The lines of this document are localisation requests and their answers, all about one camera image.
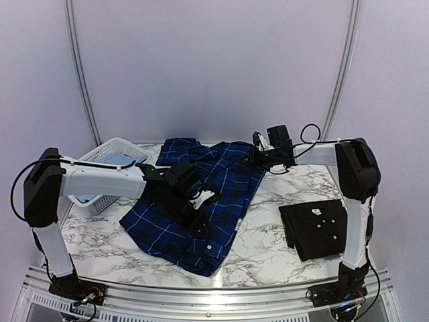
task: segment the plastic basket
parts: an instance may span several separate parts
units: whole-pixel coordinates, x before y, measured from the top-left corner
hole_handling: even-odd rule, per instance
[[[99,147],[95,148],[93,151],[88,152],[82,158],[79,158],[81,161],[93,161],[97,162],[104,159],[106,156],[114,154],[115,152],[120,152],[127,156],[134,157],[146,157],[146,160],[143,163],[146,163],[150,160],[150,155],[145,153],[143,149],[128,142],[127,140],[121,138],[113,138],[109,141],[101,144]],[[98,215],[101,211],[105,210],[108,206],[114,203],[119,197],[118,196],[97,196],[87,203],[81,203],[75,196],[68,196],[68,198],[75,203],[77,206],[82,208],[87,208],[92,215]]]

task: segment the blue plaid shirt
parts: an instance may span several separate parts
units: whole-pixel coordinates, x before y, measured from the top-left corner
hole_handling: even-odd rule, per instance
[[[210,276],[228,255],[238,223],[246,215],[264,171],[243,162],[252,145],[219,143],[211,148],[194,139],[170,139],[162,146],[158,166],[187,160],[199,170],[204,189],[220,191],[221,199],[203,210],[211,236],[194,236],[172,221],[160,205],[138,201],[120,224],[147,254],[162,257],[195,274]]]

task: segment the black garment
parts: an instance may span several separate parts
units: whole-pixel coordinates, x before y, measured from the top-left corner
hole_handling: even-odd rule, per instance
[[[301,261],[344,252],[347,212],[340,200],[316,201],[279,207],[286,242]]]

